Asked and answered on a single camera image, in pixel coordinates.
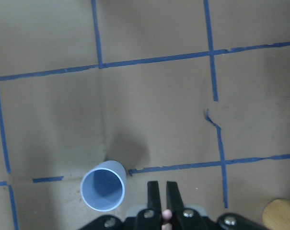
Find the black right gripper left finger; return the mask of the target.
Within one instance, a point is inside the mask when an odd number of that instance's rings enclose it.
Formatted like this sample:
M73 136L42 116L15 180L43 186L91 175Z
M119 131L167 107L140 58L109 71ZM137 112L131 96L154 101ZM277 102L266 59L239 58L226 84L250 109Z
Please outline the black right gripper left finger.
M161 198L158 181L147 183L147 208L155 213L161 213Z

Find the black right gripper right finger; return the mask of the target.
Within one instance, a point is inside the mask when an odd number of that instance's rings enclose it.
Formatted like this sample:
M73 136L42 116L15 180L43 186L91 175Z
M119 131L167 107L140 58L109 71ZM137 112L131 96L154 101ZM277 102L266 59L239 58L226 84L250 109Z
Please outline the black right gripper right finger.
M166 183L166 205L167 209L177 216L182 216L185 209L177 182Z

